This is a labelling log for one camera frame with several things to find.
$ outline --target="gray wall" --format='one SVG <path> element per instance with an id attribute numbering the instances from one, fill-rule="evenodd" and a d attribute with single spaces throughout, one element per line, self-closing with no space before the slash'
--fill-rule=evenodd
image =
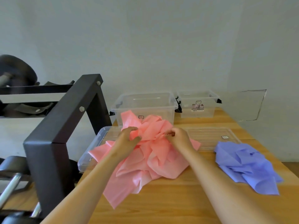
<path id="1" fill-rule="evenodd" d="M 108 107 L 126 92 L 268 89 L 259 121 L 242 126 L 279 158 L 299 160 L 286 131 L 298 105 L 286 100 L 298 80 L 296 1 L 1 0 L 0 48 L 28 62 L 41 82 L 100 73 Z M 273 111 L 278 97 L 283 109 Z M 23 154 L 21 143 L 39 121 L 0 120 L 0 156 Z M 85 116 L 68 143 L 71 158 L 92 138 Z"/>

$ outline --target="crumpled blue cloth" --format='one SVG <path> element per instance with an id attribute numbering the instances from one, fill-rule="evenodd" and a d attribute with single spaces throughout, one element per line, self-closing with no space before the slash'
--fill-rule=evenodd
<path id="1" fill-rule="evenodd" d="M 218 142 L 216 163 L 235 182 L 248 183 L 257 193 L 279 195 L 277 182 L 283 179 L 263 154 L 248 144 Z"/>

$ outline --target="pink cloth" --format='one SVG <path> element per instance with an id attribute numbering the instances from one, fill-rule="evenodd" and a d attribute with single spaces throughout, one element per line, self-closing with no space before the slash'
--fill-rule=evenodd
<path id="1" fill-rule="evenodd" d="M 142 140 L 132 153 L 118 164 L 104 190 L 104 196 L 113 208 L 116 208 L 130 193 L 139 193 L 151 180 L 160 177 L 177 178 L 189 165 L 164 137 L 164 132 L 172 128 L 167 120 L 150 115 L 144 120 L 138 119 L 132 111 L 121 114 L 123 128 L 138 127 L 130 133 L 130 139 L 138 135 Z M 190 139 L 195 150 L 200 143 Z M 96 161 L 101 161 L 110 151 L 114 141 L 96 147 L 89 153 Z"/>

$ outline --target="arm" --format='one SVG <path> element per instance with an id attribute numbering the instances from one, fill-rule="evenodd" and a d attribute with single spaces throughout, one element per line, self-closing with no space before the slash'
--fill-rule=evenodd
<path id="1" fill-rule="evenodd" d="M 193 149 L 186 131 L 172 128 L 166 138 L 184 156 L 223 224 L 275 224 L 277 221 L 239 191 L 225 173 Z"/>
<path id="2" fill-rule="evenodd" d="M 41 222 L 41 224 L 87 224 L 116 166 L 126 158 L 140 141 L 129 140 L 129 127 L 120 133 L 109 154 L 90 174 Z"/>

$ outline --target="plastic storage box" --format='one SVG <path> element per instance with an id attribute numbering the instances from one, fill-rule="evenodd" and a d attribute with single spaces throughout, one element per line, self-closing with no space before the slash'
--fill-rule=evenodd
<path id="1" fill-rule="evenodd" d="M 227 128 L 184 128 L 189 137 L 199 141 L 201 146 L 199 151 L 202 150 L 214 150 L 219 141 L 222 142 L 234 142 L 241 143 L 234 133 Z M 79 170 L 84 172 L 92 156 L 88 151 L 93 150 L 95 147 L 104 144 L 106 141 L 115 141 L 121 131 L 121 127 L 103 127 L 92 143 L 89 145 L 85 153 L 81 156 L 78 161 Z"/>
<path id="2" fill-rule="evenodd" d="M 122 94 L 111 107 L 119 126 L 123 125 L 121 113 L 131 110 L 138 118 L 148 115 L 161 116 L 171 124 L 174 121 L 174 110 L 178 103 L 172 93 Z"/>
<path id="3" fill-rule="evenodd" d="M 219 96 L 211 90 L 207 91 L 179 91 L 182 118 L 213 117 Z"/>

